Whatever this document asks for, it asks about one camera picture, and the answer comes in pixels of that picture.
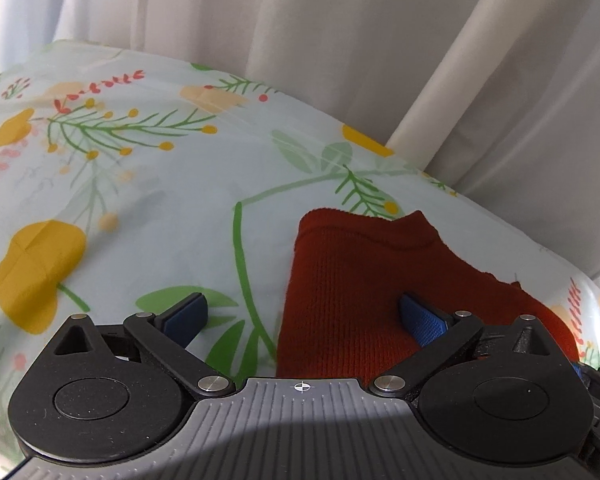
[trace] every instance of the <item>blue gripper pad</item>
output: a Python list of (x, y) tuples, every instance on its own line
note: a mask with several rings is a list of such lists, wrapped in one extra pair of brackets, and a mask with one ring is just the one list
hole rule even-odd
[(154, 326), (183, 348), (197, 336), (208, 320), (206, 298), (195, 292), (156, 316)]
[(402, 326), (421, 347), (428, 345), (446, 332), (446, 322), (421, 306), (411, 296), (403, 295), (399, 305)]

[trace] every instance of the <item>red sock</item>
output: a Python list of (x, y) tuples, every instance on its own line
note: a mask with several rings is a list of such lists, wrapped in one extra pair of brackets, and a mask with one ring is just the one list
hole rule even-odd
[(358, 377), (367, 384), (418, 351), (398, 315), (405, 292), (450, 314), (468, 310), (485, 324), (532, 314), (578, 360), (573, 335), (553, 312), (458, 258), (420, 211), (387, 221), (318, 209), (299, 225), (277, 377)]

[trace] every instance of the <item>floral tablecloth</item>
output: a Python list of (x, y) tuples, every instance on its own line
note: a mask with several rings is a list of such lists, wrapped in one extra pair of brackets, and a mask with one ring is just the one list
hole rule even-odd
[(324, 206), (422, 210), (600, 366), (596, 286), (388, 148), (260, 82), (59, 41), (0, 74), (0, 477), (21, 459), (10, 393), (74, 312), (115, 324), (204, 292), (189, 351), (237, 381), (272, 375), (298, 221)]

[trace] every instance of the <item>round metal fastener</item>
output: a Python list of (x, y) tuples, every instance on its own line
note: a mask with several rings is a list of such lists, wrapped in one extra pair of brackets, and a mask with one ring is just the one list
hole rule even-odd
[(405, 387), (402, 377), (397, 375), (381, 375), (374, 381), (374, 385), (382, 392), (397, 392)]
[(219, 375), (209, 375), (198, 381), (198, 387), (204, 392), (221, 392), (229, 386), (229, 381), (226, 377)]

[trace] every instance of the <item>red fabric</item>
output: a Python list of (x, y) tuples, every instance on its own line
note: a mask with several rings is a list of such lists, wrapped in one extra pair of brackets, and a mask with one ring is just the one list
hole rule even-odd
[(520, 286), (458, 258), (420, 211), (387, 221), (318, 209), (299, 225), (277, 377), (358, 377), (367, 384), (413, 354), (419, 346), (398, 315), (404, 292), (450, 314), (468, 310), (486, 324), (533, 314), (578, 360), (573, 335), (553, 312)]

